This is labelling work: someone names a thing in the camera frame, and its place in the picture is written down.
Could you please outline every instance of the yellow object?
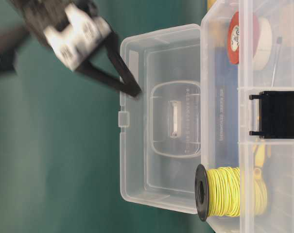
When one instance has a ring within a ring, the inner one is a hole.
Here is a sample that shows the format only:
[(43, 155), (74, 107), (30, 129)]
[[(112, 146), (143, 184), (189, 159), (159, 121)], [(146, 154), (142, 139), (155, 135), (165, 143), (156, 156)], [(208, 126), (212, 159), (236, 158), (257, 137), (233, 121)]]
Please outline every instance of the yellow object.
[(209, 10), (215, 2), (216, 0), (207, 0), (207, 10)]
[(227, 40), (227, 28), (219, 21), (212, 21), (208, 25), (210, 37), (213, 39), (215, 47), (226, 47)]
[(254, 169), (254, 178), (256, 180), (261, 180), (262, 176), (261, 176), (261, 169), (260, 168), (255, 168)]
[[(259, 175), (254, 179), (254, 210), (256, 215), (264, 213), (268, 196), (266, 185)], [(207, 171), (209, 186), (208, 216), (240, 216), (240, 169), (221, 167)]]
[(255, 154), (255, 166), (263, 167), (263, 164), (265, 161), (265, 151), (266, 151), (265, 144), (255, 146), (255, 150), (253, 151)]

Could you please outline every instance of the teal surface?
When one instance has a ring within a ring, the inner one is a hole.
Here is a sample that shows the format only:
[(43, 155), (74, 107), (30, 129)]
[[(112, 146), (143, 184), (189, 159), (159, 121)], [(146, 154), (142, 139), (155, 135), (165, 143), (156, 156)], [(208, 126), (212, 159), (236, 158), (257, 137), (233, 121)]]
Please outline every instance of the teal surface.
[[(200, 24), (205, 0), (97, 0), (127, 36)], [(20, 21), (0, 0), (0, 28)], [(0, 80), (0, 233), (208, 233), (197, 216), (124, 201), (119, 95), (78, 77), (32, 39)], [(115, 72), (101, 54), (95, 63)]]

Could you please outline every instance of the plastic box lid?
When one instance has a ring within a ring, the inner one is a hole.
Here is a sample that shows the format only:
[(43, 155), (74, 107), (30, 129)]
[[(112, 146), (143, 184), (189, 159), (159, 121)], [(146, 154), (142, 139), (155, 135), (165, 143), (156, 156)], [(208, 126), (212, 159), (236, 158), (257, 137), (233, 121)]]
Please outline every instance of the plastic box lid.
[(127, 201), (196, 214), (200, 163), (200, 27), (133, 36), (121, 56), (143, 95), (121, 94), (121, 195)]

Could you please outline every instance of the red tape roll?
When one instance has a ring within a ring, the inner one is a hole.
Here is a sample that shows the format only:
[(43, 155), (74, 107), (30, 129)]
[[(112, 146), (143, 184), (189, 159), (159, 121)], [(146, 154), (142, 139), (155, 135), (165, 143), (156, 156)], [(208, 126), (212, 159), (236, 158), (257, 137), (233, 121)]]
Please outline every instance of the red tape roll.
[[(260, 35), (260, 26), (258, 18), (253, 15), (253, 55), (255, 55)], [(232, 64), (237, 65), (240, 62), (240, 23), (239, 12), (236, 12), (230, 22), (227, 38), (228, 57)]]

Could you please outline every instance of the clear plastic organizer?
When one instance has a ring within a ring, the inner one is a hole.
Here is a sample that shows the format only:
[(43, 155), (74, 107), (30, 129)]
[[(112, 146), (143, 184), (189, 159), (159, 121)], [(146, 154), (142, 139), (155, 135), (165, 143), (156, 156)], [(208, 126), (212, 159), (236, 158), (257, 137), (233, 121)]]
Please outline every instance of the clear plastic organizer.
[(133, 36), (121, 56), (143, 94), (121, 94), (121, 195), (127, 201), (196, 214), (200, 163), (200, 27)]
[[(227, 33), (237, 11), (240, 63), (232, 65)], [(253, 15), (268, 20), (272, 30), (271, 54), (261, 70), (254, 68)], [(294, 139), (249, 135), (259, 130), (259, 101), (250, 95), (294, 91), (294, 0), (218, 0), (201, 30), (201, 160), (207, 169), (241, 169), (241, 216), (210, 217), (208, 223), (217, 233), (294, 233)], [(268, 192), (261, 216), (253, 208), (255, 169)]]
[[(237, 11), (240, 62), (233, 65), (227, 35)], [(260, 48), (269, 54), (260, 69), (254, 15), (268, 22), (272, 34), (268, 49)], [(294, 91), (294, 0), (218, 0), (201, 28), (130, 37), (121, 54), (144, 92), (139, 100), (121, 94), (124, 199), (196, 214), (197, 165), (239, 167), (241, 216), (209, 217), (210, 226), (217, 233), (294, 233), (294, 139), (250, 136), (259, 130), (260, 108), (250, 95)], [(268, 193), (260, 216), (254, 211), (258, 170)]]

